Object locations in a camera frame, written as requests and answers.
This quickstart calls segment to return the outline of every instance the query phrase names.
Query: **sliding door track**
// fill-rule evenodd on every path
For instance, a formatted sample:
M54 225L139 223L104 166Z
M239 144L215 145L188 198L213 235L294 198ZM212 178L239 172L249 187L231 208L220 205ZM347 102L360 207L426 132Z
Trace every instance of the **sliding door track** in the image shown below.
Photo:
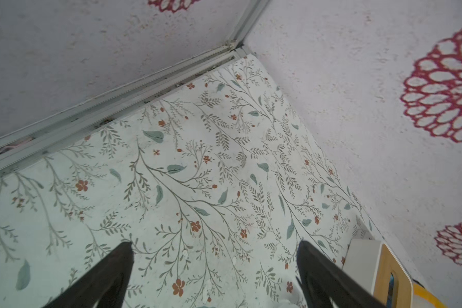
M0 177L244 55L241 49L218 47L0 137ZM24 139L29 141L11 146ZM11 149L4 152L4 147Z

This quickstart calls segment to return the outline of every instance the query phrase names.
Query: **white textured wall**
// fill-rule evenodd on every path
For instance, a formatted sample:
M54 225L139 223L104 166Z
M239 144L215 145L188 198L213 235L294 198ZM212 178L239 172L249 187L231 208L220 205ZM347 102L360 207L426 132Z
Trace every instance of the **white textured wall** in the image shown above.
M222 45L249 0L0 0L0 135Z
M434 237L462 222L462 143L415 128L399 97L414 61L461 28L462 0L272 0L245 42L449 307L462 266Z

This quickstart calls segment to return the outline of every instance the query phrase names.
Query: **yellow object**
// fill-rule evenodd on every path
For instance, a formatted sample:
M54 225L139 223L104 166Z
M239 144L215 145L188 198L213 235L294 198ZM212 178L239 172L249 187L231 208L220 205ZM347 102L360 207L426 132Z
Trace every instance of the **yellow object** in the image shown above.
M446 306L442 304L439 299L437 299L433 294L428 292L425 288L421 287L419 284L413 283L413 288L414 288L413 308L428 306L423 303L422 305L419 305L418 303L420 302L420 300L417 299L416 296L420 297L425 302L427 302L428 304L431 304L435 308L446 308Z

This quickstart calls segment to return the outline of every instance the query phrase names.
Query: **red circular flower motif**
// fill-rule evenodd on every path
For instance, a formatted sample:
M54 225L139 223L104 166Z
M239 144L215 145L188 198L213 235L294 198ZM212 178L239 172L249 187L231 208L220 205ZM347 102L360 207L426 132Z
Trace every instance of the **red circular flower motif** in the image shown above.
M445 229L437 233L437 247L443 255L462 266L462 222L455 226L445 226Z
M148 0L148 5L155 5L159 8L160 12L170 11L176 13L184 9L187 10L190 5L199 0Z
M404 85L400 99L414 126L462 142L462 29L417 60Z

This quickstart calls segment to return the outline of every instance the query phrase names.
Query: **orange flower pattern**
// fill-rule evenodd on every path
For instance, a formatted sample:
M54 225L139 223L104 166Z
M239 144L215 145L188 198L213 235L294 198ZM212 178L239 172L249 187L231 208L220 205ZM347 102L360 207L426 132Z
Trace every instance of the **orange flower pattern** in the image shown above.
M288 281L288 286L286 287L286 292L292 293L293 292L293 283Z
M181 281L179 278L173 283L173 295L181 297L183 295L183 287L185 286L185 281Z
M87 181L82 181L82 180L79 180L79 182L77 184L75 184L75 187L77 187L77 191L87 191L87 184L89 182Z
M198 232L201 229L200 222L198 220L196 222L191 222L190 226L193 232Z
M209 156L205 155L205 156L203 157L203 162L204 162L204 163L208 163L208 162L210 162L210 161L212 161L212 158L210 158Z
M0 227L14 230L0 229L4 276L16 283L18 267L38 245L46 251L35 254L35 262L63 256L61 266L48 270L68 279L74 255L84 260L75 271L88 271L120 242L132 242L130 306L152 298L154 305L190 308L195 295L197 306L217 306L222 293L253 294L273 306L294 291L297 239L316 241L340 266L352 234L372 222L271 78L265 82L256 58L233 65L110 118L89 139L81 136L6 175ZM237 91L233 81L243 88ZM101 152L103 144L111 155ZM25 221L14 221L19 218ZM28 224L38 226L25 230ZM375 238L374 232L367 233ZM32 235L35 244L28 245ZM460 250L451 252L462 262ZM31 266L31 276L46 274ZM50 296L37 287L38 295ZM24 294L17 293L29 306ZM16 306L12 298L4 305Z

